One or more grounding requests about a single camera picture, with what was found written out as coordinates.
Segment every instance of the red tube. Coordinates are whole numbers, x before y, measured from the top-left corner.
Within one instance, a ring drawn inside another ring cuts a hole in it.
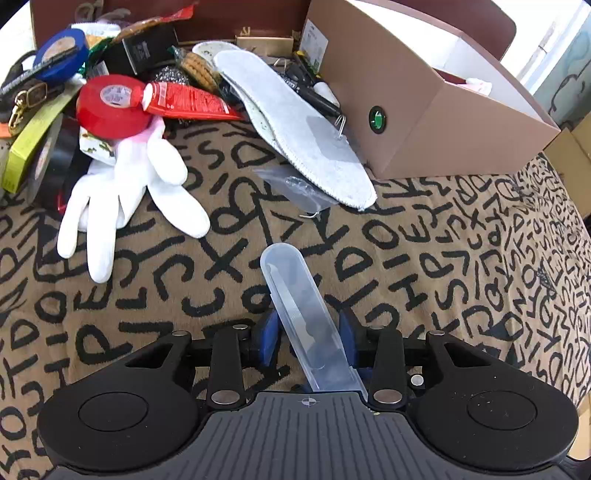
[[[134,89],[131,105],[140,103],[146,112],[168,118],[243,120],[242,115],[221,98],[177,83],[152,82],[145,89]]]

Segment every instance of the patterned fabric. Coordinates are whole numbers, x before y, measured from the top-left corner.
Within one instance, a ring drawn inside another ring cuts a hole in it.
[[[149,196],[118,232],[112,278],[90,279],[85,236],[68,261],[59,217],[0,203],[0,475],[50,468],[36,430],[55,389],[174,329],[194,338],[271,307],[259,259],[273,242],[302,251],[331,314],[394,322],[405,336],[441,329],[563,390],[588,389],[590,239],[556,172],[538,157],[514,176],[375,181],[363,213],[335,206],[310,220],[251,169],[282,161],[247,123],[196,124],[171,140],[186,188],[210,214],[186,238]],[[203,395],[200,369],[195,395]],[[305,381],[284,341],[276,366],[246,371],[247,387]]]

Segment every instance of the keychain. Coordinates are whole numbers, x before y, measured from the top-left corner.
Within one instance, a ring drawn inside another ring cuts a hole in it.
[[[53,89],[52,93],[57,92],[57,90],[63,91],[63,86]],[[22,123],[25,113],[33,110],[47,100],[48,94],[49,91],[45,82],[36,83],[28,90],[21,90],[17,93],[14,99],[12,114],[8,121],[8,131],[11,135],[17,135],[20,132],[19,126]]]

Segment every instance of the white glove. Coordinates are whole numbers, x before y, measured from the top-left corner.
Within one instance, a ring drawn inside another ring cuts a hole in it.
[[[162,138],[164,128],[163,119],[154,117],[144,132],[116,145],[114,167],[93,161],[72,191],[57,251],[70,258],[76,250],[77,230],[86,231],[88,270],[97,283],[111,276],[116,229],[127,225],[146,187],[176,228],[194,238],[209,230],[207,213],[181,186],[187,180],[187,167],[176,148]]]

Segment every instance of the transparent plastic container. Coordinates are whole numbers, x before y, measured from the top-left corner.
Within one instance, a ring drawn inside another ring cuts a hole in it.
[[[261,256],[271,298],[313,391],[367,391],[300,251],[274,244]]]

